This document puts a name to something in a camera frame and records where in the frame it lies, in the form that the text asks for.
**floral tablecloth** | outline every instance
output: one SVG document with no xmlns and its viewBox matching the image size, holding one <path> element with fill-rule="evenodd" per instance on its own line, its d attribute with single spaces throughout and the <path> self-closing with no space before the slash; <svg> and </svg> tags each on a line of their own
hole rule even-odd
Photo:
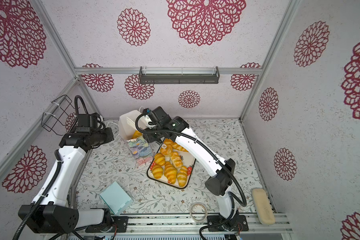
<svg viewBox="0 0 360 240">
<path fill-rule="evenodd" d="M 239 210 L 255 212 L 251 189 L 262 186 L 239 121 L 194 119 L 187 122 L 211 149 L 236 162 L 235 177 L 241 184 L 248 203 L 246 207 L 240 206 Z M 110 124 L 110 127 L 117 136 L 117 126 Z M 156 151 L 159 146 L 153 143 L 152 148 Z M 116 181 L 133 199 L 133 203 L 124 213 L 187 213 L 195 202 L 205 204 L 208 212 L 219 211 L 215 196 L 204 185 L 209 175 L 197 161 L 188 186 L 182 190 L 147 178 L 148 167 L 149 163 L 143 166 L 136 164 L 120 137 L 94 149 L 76 189 L 77 208 L 107 207 L 99 194 Z"/>
</svg>

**sponge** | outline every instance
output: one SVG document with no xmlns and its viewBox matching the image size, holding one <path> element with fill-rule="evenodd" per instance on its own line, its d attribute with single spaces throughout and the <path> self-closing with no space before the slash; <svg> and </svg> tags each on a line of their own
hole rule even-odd
<svg viewBox="0 0 360 240">
<path fill-rule="evenodd" d="M 260 223 L 264 225 L 274 224 L 276 222 L 276 219 L 273 215 L 271 204 L 269 203 L 267 194 L 264 189 L 252 189 L 252 197 Z"/>
</svg>

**rectangular tray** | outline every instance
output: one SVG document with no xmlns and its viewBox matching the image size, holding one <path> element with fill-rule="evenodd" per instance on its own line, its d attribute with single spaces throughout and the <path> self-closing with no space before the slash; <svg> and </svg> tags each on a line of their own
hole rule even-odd
<svg viewBox="0 0 360 240">
<path fill-rule="evenodd" d="M 185 183 L 184 187 L 180 187 L 179 186 L 179 183 L 177 181 L 177 178 L 176 178 L 176 182 L 174 184 L 170 184 L 168 183 L 168 179 L 164 176 L 164 174 L 161 176 L 161 178 L 159 179 L 155 179 L 154 178 L 154 175 L 152 174 L 152 171 L 151 171 L 151 168 L 153 167 L 153 163 L 154 163 L 154 160 L 152 160 L 151 164 L 149 165 L 149 168 L 147 169 L 147 177 L 152 179 L 152 180 L 155 180 L 155 181 L 158 181 L 158 182 L 162 182 L 166 185 L 169 185 L 171 187 L 175 187 L 175 188 L 178 188 L 178 189 L 184 189 L 188 186 L 188 183 L 189 183 L 189 179 L 191 178 L 191 175 L 192 175 L 192 171 L 193 171 L 193 166 L 195 165 L 195 157 L 192 156 L 192 154 L 190 154 L 189 152 L 183 152 L 183 151 L 179 151 L 179 150 L 173 150 L 174 152 L 178 152 L 179 155 L 182 157 L 182 160 L 183 160 L 183 165 L 187 167 L 187 169 L 189 167 L 192 168 L 191 170 L 191 173 L 187 176 L 187 182 Z M 166 161 L 169 161 L 171 162 L 170 158 L 169 157 L 165 157 L 165 160 Z"/>
</svg>

